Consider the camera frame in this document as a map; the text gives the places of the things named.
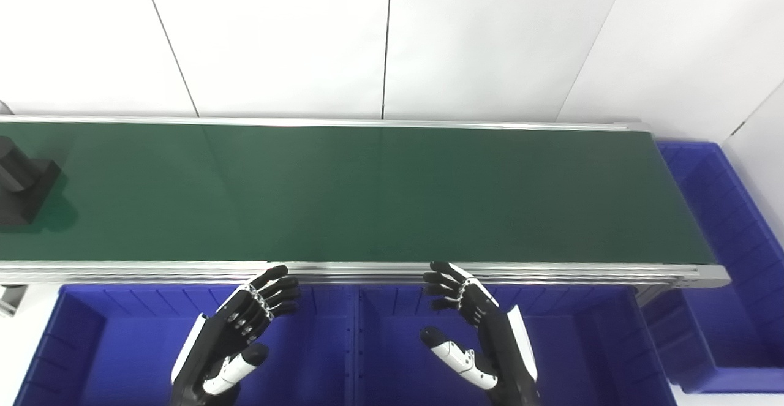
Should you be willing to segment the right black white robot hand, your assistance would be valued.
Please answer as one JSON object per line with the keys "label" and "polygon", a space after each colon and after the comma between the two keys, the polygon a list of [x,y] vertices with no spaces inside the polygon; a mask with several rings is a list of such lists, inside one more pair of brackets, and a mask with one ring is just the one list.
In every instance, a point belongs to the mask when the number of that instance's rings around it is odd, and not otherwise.
{"label": "right black white robot hand", "polygon": [[540,405],[538,369],[518,306],[508,311],[488,289],[454,263],[434,261],[423,273],[434,311],[454,309],[475,328],[481,350],[463,347],[437,327],[420,331],[423,344],[449,369],[483,390],[493,405]]}

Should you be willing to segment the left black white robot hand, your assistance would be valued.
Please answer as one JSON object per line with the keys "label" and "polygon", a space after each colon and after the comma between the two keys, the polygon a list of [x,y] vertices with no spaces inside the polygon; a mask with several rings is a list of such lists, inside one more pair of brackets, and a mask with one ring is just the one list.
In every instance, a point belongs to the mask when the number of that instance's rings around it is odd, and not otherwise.
{"label": "left black white robot hand", "polygon": [[170,405],[233,405],[241,381],[269,348],[258,342],[273,320],[298,309],[299,282],[273,266],[235,288],[216,313],[196,317],[171,370]]}

